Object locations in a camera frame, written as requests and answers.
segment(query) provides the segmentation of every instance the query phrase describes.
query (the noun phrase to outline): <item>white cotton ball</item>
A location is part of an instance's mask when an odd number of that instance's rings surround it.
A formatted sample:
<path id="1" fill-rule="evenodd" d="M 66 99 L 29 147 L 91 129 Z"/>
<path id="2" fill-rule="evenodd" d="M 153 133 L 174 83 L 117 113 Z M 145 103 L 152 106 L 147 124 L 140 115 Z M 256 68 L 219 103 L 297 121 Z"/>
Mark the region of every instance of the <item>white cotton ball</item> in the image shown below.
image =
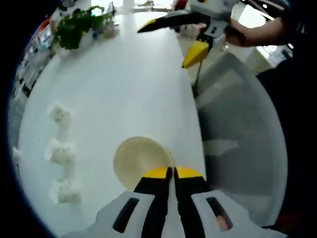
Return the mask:
<path id="1" fill-rule="evenodd" d="M 51 184 L 50 198 L 55 204 L 79 202 L 81 200 L 81 187 L 76 181 L 54 180 Z"/>
<path id="2" fill-rule="evenodd" d="M 56 139 L 51 139 L 45 149 L 44 157 L 47 161 L 58 165 L 70 165 L 75 163 L 75 147 L 71 142 L 61 143 Z"/>
<path id="3" fill-rule="evenodd" d="M 69 109 L 59 101 L 55 101 L 48 108 L 48 115 L 57 125 L 69 125 L 71 122 L 71 113 Z"/>
<path id="4" fill-rule="evenodd" d="M 21 157 L 22 157 L 21 151 L 17 150 L 15 147 L 13 147 L 13 161 L 16 165 L 19 164 Z"/>

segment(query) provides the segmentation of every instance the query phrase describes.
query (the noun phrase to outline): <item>potted plant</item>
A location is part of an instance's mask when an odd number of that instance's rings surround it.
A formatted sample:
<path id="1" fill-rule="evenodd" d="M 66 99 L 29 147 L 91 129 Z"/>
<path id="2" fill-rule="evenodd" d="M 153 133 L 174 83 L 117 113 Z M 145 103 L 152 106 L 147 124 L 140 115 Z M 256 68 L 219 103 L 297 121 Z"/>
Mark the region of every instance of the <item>potted plant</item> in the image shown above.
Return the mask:
<path id="1" fill-rule="evenodd" d="M 104 12 L 105 8 L 93 6 L 88 10 L 81 10 L 76 14 L 67 15 L 60 21 L 54 35 L 52 46 L 74 50 L 80 47 L 82 37 L 90 30 L 97 30 L 105 22 L 112 21 L 112 14 L 106 13 L 99 16 L 92 15 L 92 10 L 99 8 Z"/>

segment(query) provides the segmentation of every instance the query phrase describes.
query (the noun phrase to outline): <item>white table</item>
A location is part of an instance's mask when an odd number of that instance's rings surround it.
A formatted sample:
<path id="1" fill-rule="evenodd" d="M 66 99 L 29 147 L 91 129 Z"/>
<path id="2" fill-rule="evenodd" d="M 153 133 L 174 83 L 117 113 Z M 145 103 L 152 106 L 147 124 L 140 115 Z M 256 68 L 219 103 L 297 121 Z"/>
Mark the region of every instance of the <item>white table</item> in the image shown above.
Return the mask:
<path id="1" fill-rule="evenodd" d="M 21 123 L 20 175 L 34 211 L 57 235 L 87 228 L 125 190 L 112 168 L 116 149 L 128 137 L 153 138 L 171 151 L 177 165 L 206 174 L 191 84 L 174 32 L 136 34 L 162 15 L 118 16 L 116 38 L 96 42 L 78 58 L 54 57 L 33 88 Z M 60 166 L 44 160 L 44 148 L 58 134 L 47 116 L 56 99 L 74 115 L 64 139 L 78 152 L 76 167 L 67 175 L 84 188 L 78 205 L 55 205 L 49 199 L 51 181 L 65 177 Z"/>

